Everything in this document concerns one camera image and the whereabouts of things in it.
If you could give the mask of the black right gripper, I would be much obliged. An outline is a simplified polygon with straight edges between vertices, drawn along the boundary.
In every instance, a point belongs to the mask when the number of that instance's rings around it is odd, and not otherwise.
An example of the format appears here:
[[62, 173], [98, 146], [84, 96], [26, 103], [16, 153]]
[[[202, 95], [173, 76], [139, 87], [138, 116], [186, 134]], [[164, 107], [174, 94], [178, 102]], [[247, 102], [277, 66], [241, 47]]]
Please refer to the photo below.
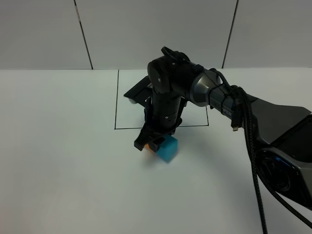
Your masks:
[[173, 135], [180, 124], [181, 95], [176, 92], [161, 93], [155, 87], [145, 107], [145, 123], [134, 141], [138, 150], [148, 144], [149, 149], [157, 152], [164, 137], [153, 140], [152, 133]]

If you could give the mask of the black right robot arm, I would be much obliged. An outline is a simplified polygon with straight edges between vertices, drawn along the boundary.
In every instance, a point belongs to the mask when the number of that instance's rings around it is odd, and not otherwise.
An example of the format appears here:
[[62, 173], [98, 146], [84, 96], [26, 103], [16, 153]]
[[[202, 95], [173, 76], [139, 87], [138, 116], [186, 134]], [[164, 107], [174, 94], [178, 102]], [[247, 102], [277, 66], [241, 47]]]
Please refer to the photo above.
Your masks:
[[135, 147], [157, 151], [181, 124], [187, 102], [210, 106], [247, 132], [260, 179], [273, 191], [312, 206], [312, 115], [298, 106], [275, 105], [230, 86], [215, 69], [166, 56], [148, 64], [148, 75], [126, 93], [144, 106], [145, 123]]

